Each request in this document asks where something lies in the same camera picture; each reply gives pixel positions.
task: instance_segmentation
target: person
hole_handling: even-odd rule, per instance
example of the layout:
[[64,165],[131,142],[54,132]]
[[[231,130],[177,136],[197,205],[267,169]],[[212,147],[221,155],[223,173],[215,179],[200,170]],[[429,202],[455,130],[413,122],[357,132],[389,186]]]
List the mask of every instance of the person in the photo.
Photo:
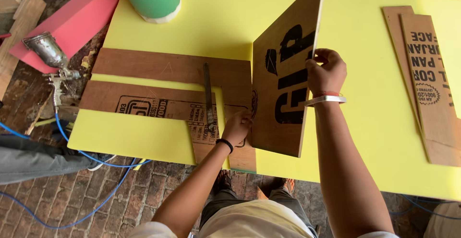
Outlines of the person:
[[[308,86],[314,96],[339,93],[346,64],[329,49],[317,49],[306,61]],[[336,238],[395,238],[384,199],[349,133],[338,102],[314,104],[320,185],[331,230]],[[229,119],[222,139],[241,142],[251,127],[251,114]],[[201,164],[158,208],[152,221],[135,227],[130,238],[183,238],[202,213],[199,237],[317,238],[299,202],[291,197],[292,180],[273,190],[269,200],[235,198],[227,177],[220,173],[231,149],[219,142]],[[221,176],[215,200],[203,208],[216,176]]]
[[[115,155],[88,153],[103,162]],[[67,147],[52,147],[14,135],[0,136],[0,184],[10,184],[29,179],[74,173],[102,166],[95,160],[80,155]]]

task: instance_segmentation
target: forearm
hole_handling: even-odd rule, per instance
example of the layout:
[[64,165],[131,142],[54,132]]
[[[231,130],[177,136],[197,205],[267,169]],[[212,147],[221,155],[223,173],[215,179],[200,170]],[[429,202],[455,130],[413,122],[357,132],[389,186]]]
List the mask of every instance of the forearm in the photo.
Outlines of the forearm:
[[158,208],[152,221],[165,224],[179,238],[187,237],[229,152],[225,143],[216,144],[192,174]]
[[335,237],[393,232],[389,213],[337,102],[315,105],[322,193]]

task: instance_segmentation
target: person's left hand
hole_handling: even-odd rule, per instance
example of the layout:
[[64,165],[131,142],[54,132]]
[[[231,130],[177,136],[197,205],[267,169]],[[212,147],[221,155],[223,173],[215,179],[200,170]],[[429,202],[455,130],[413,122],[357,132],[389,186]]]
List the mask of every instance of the person's left hand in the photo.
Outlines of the person's left hand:
[[229,141],[232,146],[235,146],[245,139],[252,124],[251,112],[249,110],[237,112],[227,121],[222,139]]

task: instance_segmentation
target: yellow board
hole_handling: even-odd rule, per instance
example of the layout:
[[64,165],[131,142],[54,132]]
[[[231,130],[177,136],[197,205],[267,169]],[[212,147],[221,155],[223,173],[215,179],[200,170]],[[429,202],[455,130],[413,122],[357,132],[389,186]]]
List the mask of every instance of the yellow board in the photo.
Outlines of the yellow board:
[[[156,25],[146,23],[127,0],[120,0],[104,47],[251,60],[252,42],[293,1],[182,0],[175,19]],[[341,108],[378,187],[461,200],[461,168],[433,165],[425,156],[380,9],[400,5],[411,5],[416,14],[432,15],[459,116],[461,0],[325,0],[318,47],[335,49],[348,64],[341,90],[348,102]],[[106,75],[92,79],[159,84]],[[217,93],[218,109],[221,98]],[[313,109],[308,109],[306,121],[301,158],[257,149],[259,174],[319,181]],[[81,110],[68,146],[194,164],[187,124],[172,119]]]

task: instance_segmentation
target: grey trousers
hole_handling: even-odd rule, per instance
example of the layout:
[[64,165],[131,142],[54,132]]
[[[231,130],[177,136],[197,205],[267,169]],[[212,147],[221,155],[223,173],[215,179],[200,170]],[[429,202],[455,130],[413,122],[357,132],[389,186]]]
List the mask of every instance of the grey trousers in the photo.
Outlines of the grey trousers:
[[77,172],[98,163],[67,147],[0,136],[0,184]]
[[[295,212],[295,214],[301,219],[301,221],[303,221],[303,223],[305,223],[306,226],[317,237],[315,228],[312,226],[311,222],[306,216],[306,213],[304,212],[301,203],[299,203],[299,201],[296,198],[292,197],[283,187],[280,187],[276,190],[272,190],[268,199],[275,201],[281,205],[284,205],[291,209],[293,212]],[[244,202],[248,202],[248,200],[237,199],[237,195],[232,189],[220,190],[214,196],[214,199],[204,207],[200,219],[200,229],[206,223],[206,221],[208,221],[208,219],[210,219],[210,217],[212,217],[221,208]]]

